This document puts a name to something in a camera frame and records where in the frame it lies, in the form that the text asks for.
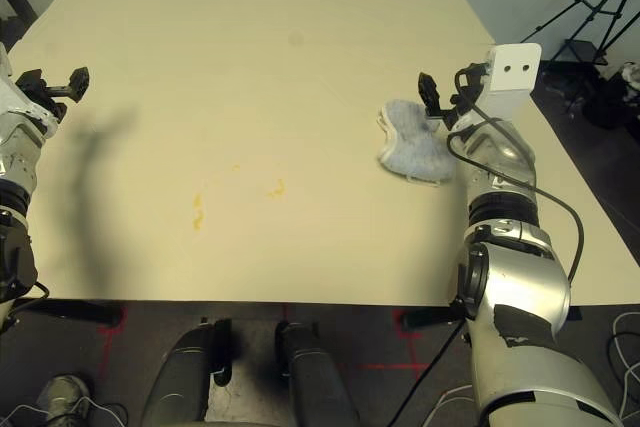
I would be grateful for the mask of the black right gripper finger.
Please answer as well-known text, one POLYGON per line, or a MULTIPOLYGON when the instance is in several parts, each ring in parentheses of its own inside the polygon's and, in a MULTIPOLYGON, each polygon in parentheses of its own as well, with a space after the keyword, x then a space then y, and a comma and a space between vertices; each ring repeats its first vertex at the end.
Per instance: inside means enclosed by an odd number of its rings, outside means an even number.
POLYGON ((427 117, 440 118, 440 95, 437 85, 432 76, 420 72, 418 75, 418 93, 425 106, 427 117))
POLYGON ((475 86, 460 86, 456 89, 456 93, 451 96, 451 104, 457 112, 469 112, 475 102, 475 86))

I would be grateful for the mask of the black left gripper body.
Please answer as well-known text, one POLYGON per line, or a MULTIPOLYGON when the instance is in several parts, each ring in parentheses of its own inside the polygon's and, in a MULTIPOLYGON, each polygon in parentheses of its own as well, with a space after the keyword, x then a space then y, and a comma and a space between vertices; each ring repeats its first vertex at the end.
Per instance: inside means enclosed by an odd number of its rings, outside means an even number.
POLYGON ((28 97, 39 106, 51 113, 57 121, 62 121, 67 112, 67 106, 56 98, 68 98, 71 90, 67 86, 42 87, 36 86, 29 90, 28 97))

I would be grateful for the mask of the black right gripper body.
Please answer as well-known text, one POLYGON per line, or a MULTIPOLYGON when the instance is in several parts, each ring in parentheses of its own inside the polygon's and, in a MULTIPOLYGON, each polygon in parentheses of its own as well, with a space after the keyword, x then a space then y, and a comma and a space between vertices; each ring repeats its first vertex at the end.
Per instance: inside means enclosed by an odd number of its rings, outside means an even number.
POLYGON ((427 118, 441 123, 446 133, 462 131, 481 122, 481 117, 473 110, 462 114, 456 109, 440 110, 429 112, 427 118))

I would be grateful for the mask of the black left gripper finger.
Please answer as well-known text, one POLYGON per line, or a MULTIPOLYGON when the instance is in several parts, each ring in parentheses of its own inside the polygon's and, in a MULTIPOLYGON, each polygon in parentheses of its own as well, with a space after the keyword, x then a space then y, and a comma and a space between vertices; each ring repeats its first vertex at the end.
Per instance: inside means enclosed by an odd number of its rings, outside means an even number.
POLYGON ((90 83, 90 73, 87 67, 76 68, 69 77, 67 97, 78 103, 86 93, 90 83))
POLYGON ((41 69, 23 72, 15 84, 24 93, 45 93, 47 88, 41 69))

